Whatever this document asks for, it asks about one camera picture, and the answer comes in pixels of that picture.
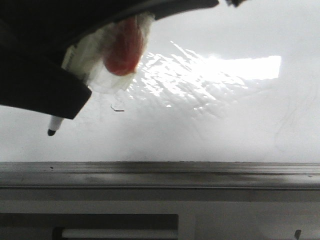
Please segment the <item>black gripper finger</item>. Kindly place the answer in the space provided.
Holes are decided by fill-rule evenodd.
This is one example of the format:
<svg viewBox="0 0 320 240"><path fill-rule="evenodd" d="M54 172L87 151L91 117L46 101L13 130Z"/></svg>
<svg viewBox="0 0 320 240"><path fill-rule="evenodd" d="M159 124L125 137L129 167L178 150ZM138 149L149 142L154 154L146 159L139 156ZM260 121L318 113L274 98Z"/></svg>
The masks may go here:
<svg viewBox="0 0 320 240"><path fill-rule="evenodd" d="M150 12L156 20L214 8L217 0L2 0L0 61L14 52L55 55L103 25Z"/></svg>
<svg viewBox="0 0 320 240"><path fill-rule="evenodd" d="M91 96L78 78L42 55L29 52L0 23L0 103L74 119Z"/></svg>

